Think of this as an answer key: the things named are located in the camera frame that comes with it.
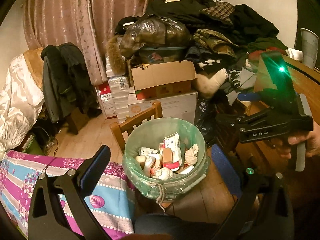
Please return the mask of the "person's right hand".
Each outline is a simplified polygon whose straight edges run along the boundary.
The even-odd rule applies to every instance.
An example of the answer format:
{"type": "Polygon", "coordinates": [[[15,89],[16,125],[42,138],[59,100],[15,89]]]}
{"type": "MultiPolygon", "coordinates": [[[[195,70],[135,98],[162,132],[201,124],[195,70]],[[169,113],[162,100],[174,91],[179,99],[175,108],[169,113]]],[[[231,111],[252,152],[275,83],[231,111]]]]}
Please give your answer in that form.
{"type": "Polygon", "coordinates": [[[312,131],[295,131],[288,137],[271,139],[277,153],[285,159],[291,159],[291,148],[300,143],[306,144],[305,156],[310,158],[319,155],[319,126],[315,123],[312,131]]]}

